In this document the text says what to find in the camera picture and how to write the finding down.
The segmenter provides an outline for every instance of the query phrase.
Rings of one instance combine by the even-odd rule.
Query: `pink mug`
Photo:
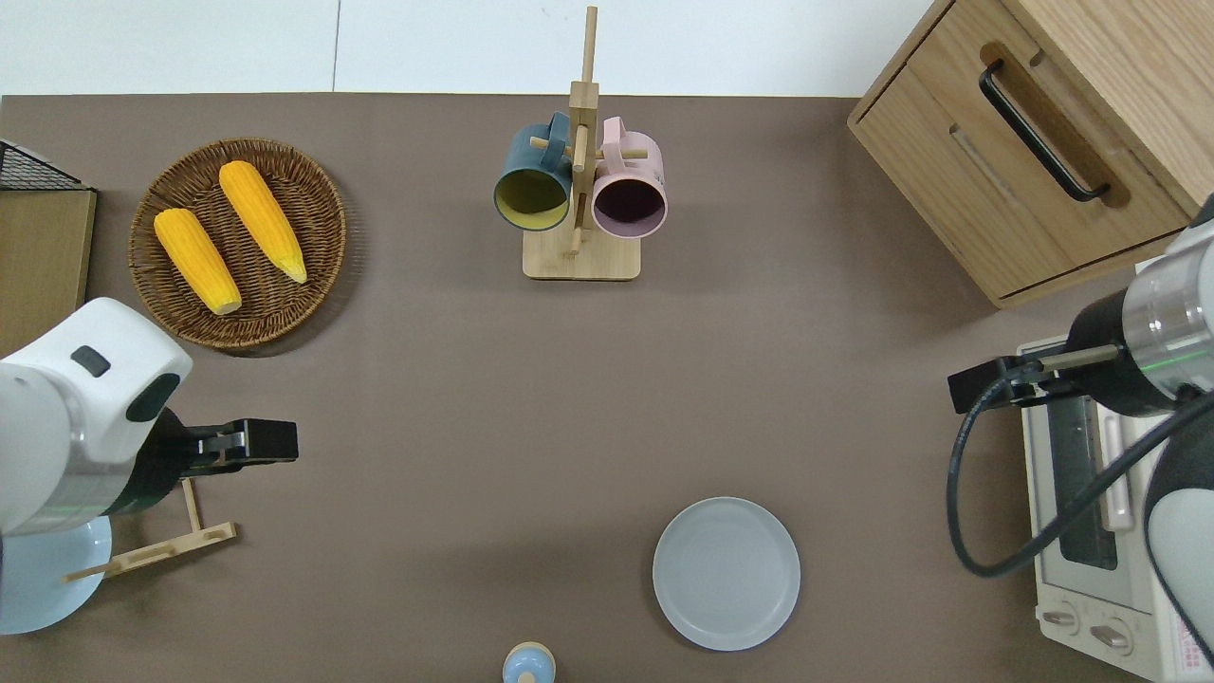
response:
[[[590,200],[595,223],[615,237],[639,239],[666,221],[666,178],[662,150],[643,132],[624,130],[624,120],[603,121],[603,160],[595,169]],[[625,149],[645,149],[645,159],[624,159]]]

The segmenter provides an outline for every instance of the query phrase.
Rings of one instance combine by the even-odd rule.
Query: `toaster oven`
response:
[[[1037,341],[1019,353],[1063,343],[1063,337]],[[1089,397],[1033,406],[1021,416],[1033,534],[1163,420],[1121,416]],[[1147,557],[1142,502],[1161,451],[1142,459],[1036,558],[1036,615],[1045,637],[1150,681],[1214,682]]]

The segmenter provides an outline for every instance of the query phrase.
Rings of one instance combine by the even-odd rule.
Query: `white wall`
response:
[[[857,96],[930,0],[600,0],[605,93]],[[0,93],[567,92],[582,0],[0,0]]]

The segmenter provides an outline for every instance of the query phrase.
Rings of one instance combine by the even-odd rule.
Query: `mug rack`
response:
[[[586,7],[586,35],[582,53],[582,80],[569,85],[569,138],[573,160],[569,211],[560,224],[543,232],[523,232],[523,273],[533,279],[629,280],[641,274],[641,240],[623,239],[600,229],[591,217],[591,195],[599,148],[599,84],[594,81],[595,33],[599,8]],[[548,141],[531,140],[545,148]],[[643,158],[643,149],[625,149],[624,158]]]
[[[234,523],[225,522],[215,527],[203,527],[202,517],[198,514],[198,500],[194,497],[194,483],[191,479],[182,479],[181,489],[186,499],[186,514],[189,517],[189,534],[113,556],[109,558],[109,562],[90,567],[89,569],[81,569],[80,571],[73,571],[63,576],[62,581],[68,584],[85,576],[92,576],[93,574],[104,574],[109,579],[110,576],[126,574],[132,569],[140,569],[208,546],[214,546],[221,541],[236,539],[237,529]]]

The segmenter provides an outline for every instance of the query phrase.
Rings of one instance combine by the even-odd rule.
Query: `plate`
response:
[[[308,279],[279,271],[254,241],[220,187],[220,166],[253,164],[278,200],[304,252]],[[198,216],[240,290],[240,307],[217,315],[186,284],[155,237],[165,209]],[[310,156],[257,137],[220,140],[194,149],[148,187],[131,223],[127,261],[135,289],[165,329],[195,345],[240,351],[299,326],[333,289],[346,254],[346,210],[329,175]]]
[[[670,625],[697,645],[745,650],[772,636],[796,605],[801,562],[784,525],[742,499],[708,499],[662,533],[653,591]]]
[[[109,518],[51,534],[4,540],[0,563],[0,634],[29,633],[80,609],[102,574],[64,584],[66,574],[109,562]]]

